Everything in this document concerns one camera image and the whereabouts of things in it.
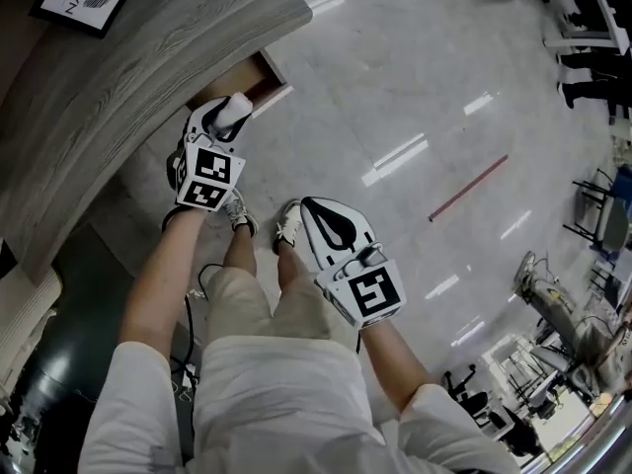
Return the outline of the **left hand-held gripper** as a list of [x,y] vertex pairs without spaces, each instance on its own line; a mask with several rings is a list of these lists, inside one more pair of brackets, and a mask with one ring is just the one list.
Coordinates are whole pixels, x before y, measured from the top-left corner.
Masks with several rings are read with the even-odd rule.
[[233,153],[246,145],[253,118],[246,116],[215,129],[215,121],[229,101],[228,96],[212,99],[189,115],[186,136],[167,159],[168,181],[177,205],[218,211],[236,186],[246,161]]

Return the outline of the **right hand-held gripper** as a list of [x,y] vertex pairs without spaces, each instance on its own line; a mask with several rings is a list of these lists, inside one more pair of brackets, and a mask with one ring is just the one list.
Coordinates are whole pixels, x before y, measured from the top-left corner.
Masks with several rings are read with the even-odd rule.
[[388,319],[407,304],[396,263],[375,242],[375,232],[361,212],[330,198],[304,197],[300,213],[323,270],[315,283],[355,330]]

